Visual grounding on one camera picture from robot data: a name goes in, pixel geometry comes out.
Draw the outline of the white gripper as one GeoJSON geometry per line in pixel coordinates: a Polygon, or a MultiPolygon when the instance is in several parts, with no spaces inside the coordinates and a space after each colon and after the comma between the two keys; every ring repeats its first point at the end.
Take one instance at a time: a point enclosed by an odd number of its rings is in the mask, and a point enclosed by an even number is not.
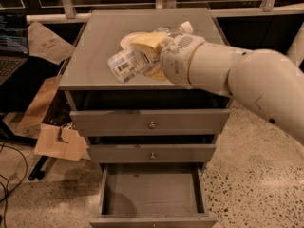
{"type": "Polygon", "coordinates": [[[165,32],[150,32],[137,35],[130,43],[135,51],[157,59],[160,55],[160,64],[152,66],[143,73],[145,77],[158,81],[167,79],[174,85],[191,88],[188,79],[189,67],[196,50],[205,43],[203,37],[190,34],[176,36],[166,47],[161,43],[167,38],[165,32]]]}

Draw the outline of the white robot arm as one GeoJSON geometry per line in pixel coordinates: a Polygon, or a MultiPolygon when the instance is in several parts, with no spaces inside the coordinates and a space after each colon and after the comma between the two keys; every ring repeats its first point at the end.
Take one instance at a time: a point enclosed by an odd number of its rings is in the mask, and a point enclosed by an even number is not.
{"type": "Polygon", "coordinates": [[[130,46],[159,59],[172,84],[231,97],[304,144],[304,77],[287,56],[213,44],[187,33],[146,33],[130,46]]]}

